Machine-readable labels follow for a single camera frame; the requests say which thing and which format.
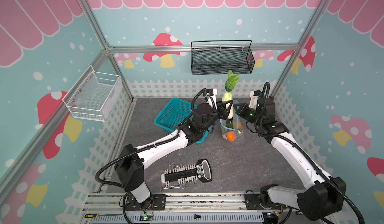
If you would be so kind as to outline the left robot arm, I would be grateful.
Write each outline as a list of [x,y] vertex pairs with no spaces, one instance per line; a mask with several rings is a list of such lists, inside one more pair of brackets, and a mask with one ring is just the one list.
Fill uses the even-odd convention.
[[[234,102],[219,101],[216,104],[199,104],[174,132],[150,144],[124,147],[119,158],[107,163],[95,174],[95,180],[104,185],[116,186],[131,194],[142,210],[148,209],[153,203],[153,195],[145,183],[145,169],[168,154],[186,148],[203,138],[205,132],[213,130],[217,120],[225,120],[231,112]],[[120,182],[102,180],[100,175],[109,167],[115,166]]]

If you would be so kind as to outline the black screwdriver bit set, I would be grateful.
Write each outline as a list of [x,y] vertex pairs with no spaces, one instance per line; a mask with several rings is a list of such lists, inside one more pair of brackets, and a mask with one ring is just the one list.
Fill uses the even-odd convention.
[[197,181],[202,183],[211,182],[213,179],[212,169],[207,159],[200,159],[194,165],[176,165],[171,166],[170,169],[165,170],[161,175],[161,183],[166,188],[171,186],[171,183],[178,185],[192,185]]

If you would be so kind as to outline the orange toy tomato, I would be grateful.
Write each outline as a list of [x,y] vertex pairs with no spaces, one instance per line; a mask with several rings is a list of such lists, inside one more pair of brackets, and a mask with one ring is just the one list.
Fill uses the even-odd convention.
[[225,136],[229,142],[234,142],[237,138],[235,132],[228,132],[225,134]]

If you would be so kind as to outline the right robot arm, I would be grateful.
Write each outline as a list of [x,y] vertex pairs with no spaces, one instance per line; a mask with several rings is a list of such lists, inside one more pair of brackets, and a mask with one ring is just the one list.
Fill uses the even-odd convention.
[[272,203],[287,205],[301,211],[311,220],[326,219],[343,208],[347,203],[355,213],[360,224],[364,217],[353,201],[346,195],[346,183],[340,177],[333,178],[327,171],[300,147],[288,128],[275,119],[268,108],[250,108],[246,103],[234,105],[236,114],[247,124],[254,125],[253,133],[266,139],[285,158],[303,183],[304,189],[290,189],[279,185],[267,186],[266,197]]

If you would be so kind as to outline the yellow handled screwdriver left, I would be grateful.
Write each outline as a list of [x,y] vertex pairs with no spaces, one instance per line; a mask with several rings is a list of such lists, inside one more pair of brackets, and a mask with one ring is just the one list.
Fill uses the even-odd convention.
[[85,214],[85,219],[99,218],[99,217],[114,217],[120,216],[120,214]]

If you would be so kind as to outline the clear zip top bag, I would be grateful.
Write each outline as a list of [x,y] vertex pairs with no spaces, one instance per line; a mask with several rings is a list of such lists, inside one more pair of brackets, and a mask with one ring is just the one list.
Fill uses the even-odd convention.
[[241,124],[242,124],[241,118],[235,113],[235,109],[234,109],[234,116],[232,119],[220,120],[222,137],[226,141],[228,141],[228,140],[227,140],[225,134],[228,132],[235,132],[236,137],[237,137],[234,142],[230,142],[230,143],[240,144],[244,141],[244,139],[245,139],[244,138],[244,127],[242,124],[242,127],[238,128],[238,122],[241,122]]

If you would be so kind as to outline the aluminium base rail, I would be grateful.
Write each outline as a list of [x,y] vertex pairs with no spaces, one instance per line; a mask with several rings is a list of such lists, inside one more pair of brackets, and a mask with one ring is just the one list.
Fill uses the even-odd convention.
[[[257,192],[155,194],[154,204],[139,209],[124,194],[92,194],[81,212],[80,224],[309,224],[296,209],[273,204],[263,209]],[[120,214],[85,219],[85,214]]]

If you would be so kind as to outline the teal plastic basket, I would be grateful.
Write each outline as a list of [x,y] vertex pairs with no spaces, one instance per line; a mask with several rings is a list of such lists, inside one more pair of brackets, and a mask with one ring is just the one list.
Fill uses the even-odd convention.
[[191,103],[179,98],[172,98],[159,112],[154,120],[154,124],[168,133],[173,133],[178,128],[185,134],[193,134],[193,113]]

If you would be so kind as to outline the white green toy cabbage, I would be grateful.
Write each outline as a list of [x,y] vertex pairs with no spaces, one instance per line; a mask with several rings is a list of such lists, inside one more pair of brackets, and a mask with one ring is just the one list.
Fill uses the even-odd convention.
[[[225,83],[226,92],[224,93],[224,95],[222,97],[222,101],[233,100],[232,91],[237,86],[239,79],[240,79],[239,74],[234,74],[231,70],[228,71],[228,79]],[[233,106],[231,108],[226,108],[226,110],[228,112],[231,111],[233,113],[233,116],[234,116]]]

